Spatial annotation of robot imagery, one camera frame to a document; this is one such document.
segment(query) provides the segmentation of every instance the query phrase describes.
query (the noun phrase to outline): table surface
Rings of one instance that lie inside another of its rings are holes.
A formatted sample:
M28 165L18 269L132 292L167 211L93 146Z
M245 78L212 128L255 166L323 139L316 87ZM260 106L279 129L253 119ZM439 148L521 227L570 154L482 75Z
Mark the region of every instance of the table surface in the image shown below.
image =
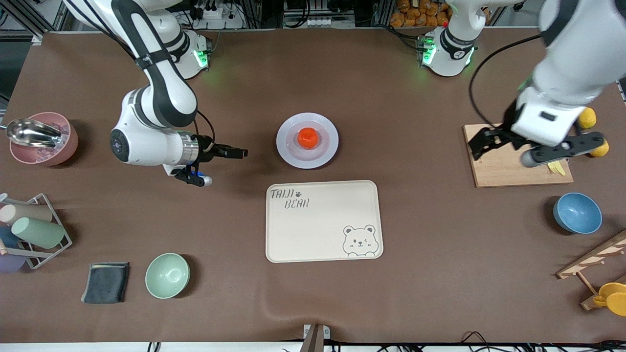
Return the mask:
M61 167L21 165L0 146L0 189L15 199L49 195L74 245L29 273L0 279L0 341L275 341L324 323L339 341L591 343L626 339L623 318L584 311L577 278L555 273L626 228L626 108L615 85L592 103L611 143L600 159L571 161L574 183L474 187L462 126L472 70L488 53L535 34L489 29L469 68L442 78L383 30L224 33L211 70L190 80L217 140L250 150L214 160L199 189L161 167L119 162L109 149L122 97L147 80L101 34L46 34L33 47L6 120L42 111L75 125L80 146ZM516 88L543 58L540 41L495 57L476 82L477 100L499 121ZM303 111L330 118L341 136L319 170L283 162L274 138ZM201 133L209 132L199 122ZM272 184L372 180L378 186L384 254L375 260L273 264L265 258L265 191ZM559 195L583 192L605 221L591 236L566 236L551 219ZM150 296L144 273L164 252L186 256L182 297ZM92 262L129 261L122 304L80 301ZM626 258L585 270L601 285Z

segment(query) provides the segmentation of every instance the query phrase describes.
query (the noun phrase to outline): bear drawing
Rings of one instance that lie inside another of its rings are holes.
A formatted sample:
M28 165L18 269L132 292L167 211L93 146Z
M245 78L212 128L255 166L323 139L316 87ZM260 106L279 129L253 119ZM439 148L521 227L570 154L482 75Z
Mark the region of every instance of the bear drawing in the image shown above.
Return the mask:
M367 225L363 229L355 229L352 226L344 228L344 252L348 257L354 254L357 257L365 257L369 253L375 255L378 251L378 242L374 234L376 229L372 225Z

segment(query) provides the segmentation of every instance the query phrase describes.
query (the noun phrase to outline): mint green bowl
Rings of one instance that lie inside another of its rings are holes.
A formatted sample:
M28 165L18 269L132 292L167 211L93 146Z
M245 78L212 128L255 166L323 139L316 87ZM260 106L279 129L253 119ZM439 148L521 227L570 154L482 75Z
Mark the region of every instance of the mint green bowl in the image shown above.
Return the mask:
M152 296L172 298L189 282L189 264L176 253L156 257L146 271L146 288Z

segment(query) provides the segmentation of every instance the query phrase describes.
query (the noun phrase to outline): dark gray cloth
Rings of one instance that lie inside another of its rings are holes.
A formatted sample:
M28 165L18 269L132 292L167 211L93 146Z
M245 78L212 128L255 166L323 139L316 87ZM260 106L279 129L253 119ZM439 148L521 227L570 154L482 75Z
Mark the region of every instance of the dark gray cloth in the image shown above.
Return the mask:
M81 301L91 304L123 302L127 278L127 262L91 263L87 288Z

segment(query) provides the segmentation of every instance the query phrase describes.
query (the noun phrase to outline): pink bowl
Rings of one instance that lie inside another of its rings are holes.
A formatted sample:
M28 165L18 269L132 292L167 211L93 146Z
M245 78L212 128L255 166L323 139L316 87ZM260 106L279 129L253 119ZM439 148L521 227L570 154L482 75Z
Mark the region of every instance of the pink bowl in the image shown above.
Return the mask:
M27 147L24 145L9 142L11 155L13 155L13 157L17 161L32 165L53 166L59 165L60 163L69 159L74 154L76 148L78 148L78 135L76 134L76 130L74 129L74 127L69 124L69 121L63 115L46 112L38 113L29 118L32 118L33 120L37 120L39 122L43 122L47 125L59 125L61 128L69 127L68 139L63 147L61 147L61 150L57 150L54 153L51 153L42 160L37 160L37 158L41 158L38 149L43 148Z

